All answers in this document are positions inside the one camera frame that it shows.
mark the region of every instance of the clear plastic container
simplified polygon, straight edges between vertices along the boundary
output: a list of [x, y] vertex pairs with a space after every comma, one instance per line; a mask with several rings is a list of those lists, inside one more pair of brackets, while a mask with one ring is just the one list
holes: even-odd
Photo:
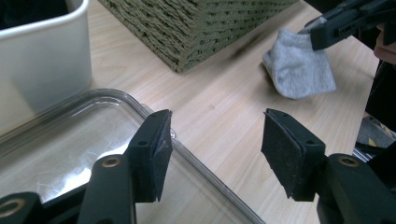
[[66, 0], [63, 16], [0, 30], [0, 134], [87, 88], [88, 4]]
[[[121, 154], [149, 108], [114, 90], [78, 95], [0, 136], [0, 198], [34, 191], [43, 202], [87, 181], [95, 161]], [[158, 203], [137, 203], [137, 223], [263, 223], [172, 133]]]

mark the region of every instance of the wicker basket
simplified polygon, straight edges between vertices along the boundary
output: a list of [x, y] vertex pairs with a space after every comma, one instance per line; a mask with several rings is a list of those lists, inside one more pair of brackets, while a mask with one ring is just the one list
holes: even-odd
[[298, 0], [99, 0], [183, 72]]

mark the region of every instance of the plastic container lid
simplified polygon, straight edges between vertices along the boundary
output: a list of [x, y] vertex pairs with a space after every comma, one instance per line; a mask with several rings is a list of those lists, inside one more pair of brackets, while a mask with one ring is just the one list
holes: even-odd
[[[149, 108], [122, 91], [78, 95], [0, 136], [0, 198], [37, 192], [42, 202], [89, 181], [96, 160], [121, 154]], [[137, 203], [138, 223], [263, 223], [184, 148], [174, 151], [159, 203]]]

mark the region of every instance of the light wood surface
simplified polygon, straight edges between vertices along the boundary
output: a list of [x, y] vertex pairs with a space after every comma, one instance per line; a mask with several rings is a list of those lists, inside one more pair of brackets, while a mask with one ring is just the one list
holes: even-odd
[[301, 101], [280, 96], [262, 66], [279, 28], [297, 32], [318, 16], [299, 2], [184, 74], [173, 72], [96, 0], [89, 7], [91, 89], [131, 94], [171, 109], [179, 141], [266, 223], [318, 223], [316, 203], [296, 203], [261, 154], [266, 108], [293, 115], [326, 145], [350, 154], [378, 60], [350, 37], [326, 49], [337, 90]]

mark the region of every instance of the gray sock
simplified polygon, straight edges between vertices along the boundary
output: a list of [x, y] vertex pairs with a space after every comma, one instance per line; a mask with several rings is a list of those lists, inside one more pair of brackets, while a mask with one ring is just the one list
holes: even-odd
[[324, 50], [312, 50], [309, 31], [323, 20], [318, 19], [298, 34], [279, 30], [271, 50], [263, 56], [263, 63], [277, 91], [298, 100], [310, 95], [336, 89]]

